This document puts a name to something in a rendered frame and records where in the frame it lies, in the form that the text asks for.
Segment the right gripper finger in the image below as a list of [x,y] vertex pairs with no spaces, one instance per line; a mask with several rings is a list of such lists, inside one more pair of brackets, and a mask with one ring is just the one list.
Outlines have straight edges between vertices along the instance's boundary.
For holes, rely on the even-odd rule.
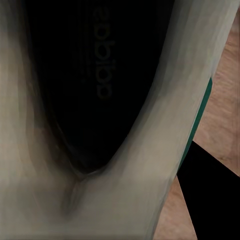
[[177,177],[198,240],[240,240],[240,177],[194,141]]

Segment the gym shoe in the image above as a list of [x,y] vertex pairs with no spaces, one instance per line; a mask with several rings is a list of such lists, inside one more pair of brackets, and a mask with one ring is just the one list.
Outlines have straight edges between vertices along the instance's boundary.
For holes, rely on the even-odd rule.
[[0,240],[153,240],[240,0],[0,0]]

